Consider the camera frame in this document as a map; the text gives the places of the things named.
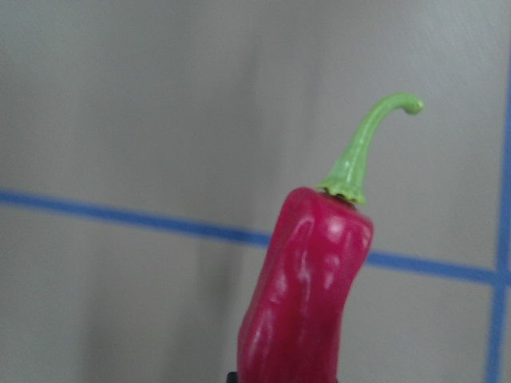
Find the red chili pepper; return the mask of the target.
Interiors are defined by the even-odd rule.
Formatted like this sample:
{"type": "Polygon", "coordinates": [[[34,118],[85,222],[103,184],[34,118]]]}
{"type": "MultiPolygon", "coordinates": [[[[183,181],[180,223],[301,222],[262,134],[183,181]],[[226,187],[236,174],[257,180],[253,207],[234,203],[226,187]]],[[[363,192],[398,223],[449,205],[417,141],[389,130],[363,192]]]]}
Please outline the red chili pepper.
{"type": "Polygon", "coordinates": [[[409,93],[381,99],[315,188],[285,199],[242,321],[230,382],[334,382],[344,306],[366,261],[372,221],[359,212],[373,136],[394,110],[410,115],[409,93]]]}

